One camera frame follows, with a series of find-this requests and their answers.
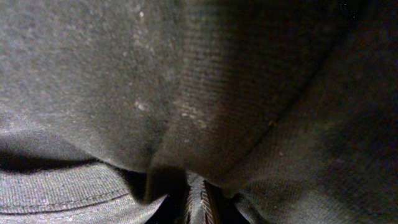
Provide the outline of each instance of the seam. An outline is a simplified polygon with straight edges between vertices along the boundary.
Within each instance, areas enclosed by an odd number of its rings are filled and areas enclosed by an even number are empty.
[[[86,202],[89,200],[93,200],[93,199],[97,199],[97,198],[101,198],[101,197],[105,197],[108,195],[112,195],[118,192],[122,192],[125,191],[126,189],[119,189],[119,190],[114,190],[112,192],[108,192],[105,194],[101,194],[101,195],[94,195],[88,198],[84,198],[81,200],[72,200],[72,201],[67,201],[67,202],[60,202],[60,203],[51,203],[51,204],[46,204],[46,205],[4,205],[4,206],[0,206],[0,208],[30,208],[30,207],[35,207],[35,208],[39,208],[39,207],[48,207],[48,206],[52,206],[52,205],[69,205],[72,203],[77,203],[77,202]]]

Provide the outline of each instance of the garment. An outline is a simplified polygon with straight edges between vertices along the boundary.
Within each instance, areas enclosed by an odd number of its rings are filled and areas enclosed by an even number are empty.
[[[393,1],[0,1],[0,207],[123,189],[154,213],[189,170],[251,223],[398,222],[396,20]],[[118,187],[20,180],[97,162]]]

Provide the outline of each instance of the cloth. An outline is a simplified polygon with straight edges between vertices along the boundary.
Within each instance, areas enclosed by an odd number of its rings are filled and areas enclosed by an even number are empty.
[[[0,1],[1,169],[101,161],[151,211],[189,170],[251,223],[398,222],[396,19],[393,1]]]

